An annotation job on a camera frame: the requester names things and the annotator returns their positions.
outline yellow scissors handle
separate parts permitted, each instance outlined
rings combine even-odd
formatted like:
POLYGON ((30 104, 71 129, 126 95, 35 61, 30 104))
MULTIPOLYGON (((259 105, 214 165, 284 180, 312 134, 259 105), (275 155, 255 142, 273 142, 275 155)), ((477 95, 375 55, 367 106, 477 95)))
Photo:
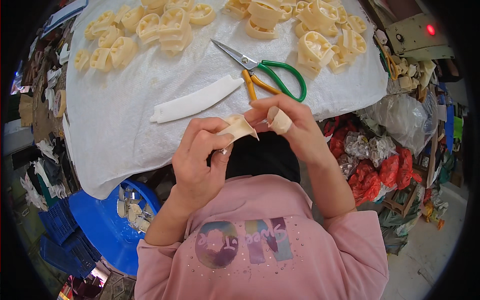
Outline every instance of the yellow scissors handle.
POLYGON ((243 70, 241 72, 241 74, 243 75, 243 78, 245 79, 245 83, 247 84, 247 90, 248 90, 248 94, 250 95, 250 100, 251 101, 257 100, 257 95, 256 95, 255 89, 253 87, 254 83, 256 85, 258 85, 259 87, 261 87, 262 89, 264 89, 264 90, 266 90, 266 91, 268 91, 272 94, 278 95, 278 94, 282 93, 281 91, 277 90, 276 88, 271 87, 268 84, 261 81, 256 75, 250 76, 250 74, 248 73, 248 70, 243 70))

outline woman's left hand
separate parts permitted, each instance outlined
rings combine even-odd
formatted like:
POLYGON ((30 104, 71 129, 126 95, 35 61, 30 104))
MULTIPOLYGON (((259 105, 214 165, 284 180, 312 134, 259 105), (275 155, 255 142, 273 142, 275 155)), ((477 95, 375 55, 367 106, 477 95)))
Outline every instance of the woman's left hand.
POLYGON ((194 118, 183 134, 172 158, 177 184, 172 188, 171 198, 185 213, 204 207, 225 184, 233 144, 225 154, 215 152, 210 167, 207 167, 206 160, 213 150, 223 149, 232 141, 233 135, 229 133, 216 135, 227 126, 220 118, 194 118))

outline woman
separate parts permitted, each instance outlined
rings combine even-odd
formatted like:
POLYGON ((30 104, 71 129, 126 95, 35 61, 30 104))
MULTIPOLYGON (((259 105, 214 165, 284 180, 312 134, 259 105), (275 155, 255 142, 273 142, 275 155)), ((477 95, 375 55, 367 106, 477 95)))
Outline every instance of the woman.
POLYGON ((252 102, 245 118, 265 131, 272 106, 293 121, 283 137, 244 137, 233 152, 214 152, 210 166, 210 153, 233 136, 215 135, 227 127, 219 118, 190 122, 172 158, 177 184, 137 247, 135 299, 381 297, 388 265, 377 214, 357 212, 307 106, 277 95, 252 102), (323 226, 295 156, 307 165, 323 226))

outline concrete floor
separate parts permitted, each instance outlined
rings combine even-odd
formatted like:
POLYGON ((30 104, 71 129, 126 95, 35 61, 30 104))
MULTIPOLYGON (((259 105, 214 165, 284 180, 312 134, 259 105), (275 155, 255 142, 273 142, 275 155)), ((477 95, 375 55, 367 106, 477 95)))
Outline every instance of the concrete floor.
MULTIPOLYGON (((313 200, 312 185, 303 162, 300 163, 300 185, 313 200)), ((468 191, 466 188, 452 187, 449 182, 441 195, 448 202, 448 209, 443 217, 444 227, 438 231, 433 223, 426 223, 421 217, 415 227, 408 233, 408 244, 399 255, 389 255, 388 269, 390 280, 385 287, 382 300, 420 300, 423 299, 435 281, 439 278, 453 252, 463 226, 467 207, 468 191)), ((359 210, 382 209, 381 205, 365 203, 359 210)), ((323 223, 323 218, 312 207, 315 221, 323 223)))

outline red light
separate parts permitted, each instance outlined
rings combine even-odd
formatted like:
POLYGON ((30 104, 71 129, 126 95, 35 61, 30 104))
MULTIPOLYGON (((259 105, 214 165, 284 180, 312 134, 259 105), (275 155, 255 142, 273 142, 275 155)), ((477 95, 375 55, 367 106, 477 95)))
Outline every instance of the red light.
POLYGON ((427 31, 429 34, 431 34, 432 36, 435 34, 435 29, 433 28, 432 25, 427 25, 427 31))

